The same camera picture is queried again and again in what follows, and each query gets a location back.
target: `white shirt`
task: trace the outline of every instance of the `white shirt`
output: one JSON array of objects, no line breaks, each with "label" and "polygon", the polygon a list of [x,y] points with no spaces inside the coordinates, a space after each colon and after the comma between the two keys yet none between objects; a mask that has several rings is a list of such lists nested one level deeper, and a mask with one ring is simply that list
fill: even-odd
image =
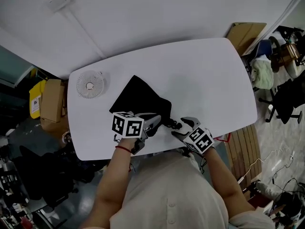
[{"label": "white shirt", "polygon": [[[256,211],[234,216],[230,223],[243,229],[274,228],[270,218]],[[122,209],[110,219],[111,229],[227,229],[228,224],[223,199],[196,161],[177,152],[146,159],[128,185]]]}]

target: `light switch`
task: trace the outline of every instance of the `light switch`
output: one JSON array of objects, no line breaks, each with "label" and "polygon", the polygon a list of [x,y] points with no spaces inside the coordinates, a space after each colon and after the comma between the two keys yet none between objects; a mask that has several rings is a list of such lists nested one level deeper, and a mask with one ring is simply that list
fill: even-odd
[{"label": "light switch", "polygon": [[57,12],[58,10],[66,6],[69,2],[70,0],[47,0],[47,6],[53,12]]}]

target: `blue chair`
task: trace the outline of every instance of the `blue chair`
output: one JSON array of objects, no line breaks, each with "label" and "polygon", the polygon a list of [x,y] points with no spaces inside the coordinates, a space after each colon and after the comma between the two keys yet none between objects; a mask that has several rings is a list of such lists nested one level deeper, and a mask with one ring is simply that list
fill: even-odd
[{"label": "blue chair", "polygon": [[251,73],[252,68],[251,68],[250,62],[252,59],[255,59],[264,54],[268,57],[272,53],[273,53],[272,44],[269,39],[259,41],[259,43],[256,45],[256,47],[252,50],[252,52],[245,56],[246,57],[245,68],[246,68],[247,72]]}]

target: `cardboard box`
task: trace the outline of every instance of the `cardboard box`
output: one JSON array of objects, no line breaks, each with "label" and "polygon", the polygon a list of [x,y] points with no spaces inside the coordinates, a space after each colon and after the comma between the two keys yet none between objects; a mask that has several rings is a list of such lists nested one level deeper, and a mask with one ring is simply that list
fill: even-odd
[{"label": "cardboard box", "polygon": [[235,22],[226,37],[233,44],[238,54],[242,56],[265,26],[266,23]]},{"label": "cardboard box", "polygon": [[300,57],[300,53],[295,44],[286,45],[281,51],[281,58],[278,61],[278,66],[288,65],[293,60]]},{"label": "cardboard box", "polygon": [[41,102],[41,118],[59,122],[61,120],[65,86],[61,80],[49,79],[46,82]]},{"label": "cardboard box", "polygon": [[45,132],[58,139],[61,147],[65,146],[61,139],[62,135],[70,130],[68,115],[62,116],[57,123],[41,118],[41,127]]},{"label": "cardboard box", "polygon": [[64,147],[65,144],[61,140],[62,135],[70,130],[67,115],[68,86],[61,80],[53,79],[48,80],[46,86],[47,85],[49,89],[47,89],[46,94],[44,92],[42,98],[39,99],[41,108],[41,127],[45,132],[58,139],[61,147]]}]

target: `cable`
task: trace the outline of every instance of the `cable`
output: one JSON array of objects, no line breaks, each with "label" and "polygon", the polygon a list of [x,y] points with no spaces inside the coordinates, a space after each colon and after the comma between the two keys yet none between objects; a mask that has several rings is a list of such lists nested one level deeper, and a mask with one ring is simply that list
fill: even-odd
[{"label": "cable", "polygon": [[282,168],[280,168],[279,170],[277,170],[277,171],[274,173],[274,175],[272,176],[272,183],[273,183],[273,184],[275,183],[275,182],[274,182],[274,181],[275,181],[274,178],[277,178],[277,173],[278,173],[280,170],[284,169],[284,168],[288,169],[288,168],[291,166],[291,164],[293,163],[293,161],[294,161],[294,158],[292,157],[292,158],[291,158],[291,163],[289,164],[289,166],[284,165]]},{"label": "cable", "polygon": [[291,178],[289,181],[287,181],[286,184],[285,184],[285,186],[284,186],[283,188],[280,188],[278,185],[275,184],[277,187],[279,187],[279,188],[282,190],[282,192],[281,192],[281,194],[278,195],[278,196],[276,197],[276,199],[274,200],[273,205],[272,205],[272,208],[271,208],[271,210],[270,210],[270,213],[271,213],[271,211],[274,209],[275,202],[277,201],[277,199],[278,199],[284,192],[292,192],[292,193],[297,193],[297,192],[299,192],[299,193],[304,193],[304,194],[305,194],[305,192],[301,192],[301,191],[285,191],[285,187],[286,187],[286,186],[288,185],[288,183],[291,182],[292,180],[295,180],[296,183],[297,183],[297,185],[298,185],[301,189],[303,189],[303,191],[305,191],[304,187],[301,186],[295,178]]},{"label": "cable", "polygon": [[291,149],[290,149],[288,146],[286,146],[286,147],[284,147],[283,149],[281,149],[281,148],[278,149],[278,148],[277,148],[277,149],[275,149],[275,150],[272,150],[264,160],[261,160],[260,158],[256,159],[255,162],[252,163],[252,164],[250,165],[249,170],[247,171],[247,173],[246,173],[244,176],[242,176],[242,177],[238,180],[238,184],[240,184],[240,183],[244,180],[244,177],[250,172],[251,167],[252,167],[258,160],[260,160],[261,162],[264,163],[264,162],[270,157],[270,155],[271,155],[273,152],[277,152],[277,154],[278,154],[279,151],[284,152],[285,149],[288,149],[288,150],[291,152]]},{"label": "cable", "polygon": [[181,129],[181,127],[182,127],[182,124],[181,123],[177,123],[177,121],[175,121],[175,120],[173,120],[173,119],[171,119],[171,118],[169,118],[167,121],[165,121],[164,123],[163,123],[163,125],[165,125],[166,127],[168,127],[168,128],[171,128],[171,129]]},{"label": "cable", "polygon": [[120,139],[116,139],[116,134],[114,135],[114,137],[113,137],[113,140],[114,140],[114,142],[117,142],[117,143],[119,143],[120,142]]},{"label": "cable", "polygon": [[75,17],[73,12],[70,10],[68,6],[64,7],[61,10],[61,14],[65,19],[67,19],[74,29],[79,33],[79,35],[87,42],[87,44],[98,54],[98,56],[101,59],[105,59],[105,54],[101,51],[101,49],[98,47],[97,43],[91,38],[91,36],[88,34],[88,32],[83,28],[81,23],[78,21],[78,19]]},{"label": "cable", "polygon": [[200,172],[201,174],[204,174],[204,169],[203,167],[207,164],[208,162],[206,161],[205,157],[202,158],[201,162],[200,162]]},{"label": "cable", "polygon": [[132,163],[130,163],[131,164],[131,166],[132,166],[132,168],[133,168],[133,172],[135,173],[135,169],[134,169],[134,166],[133,166],[133,164]]}]

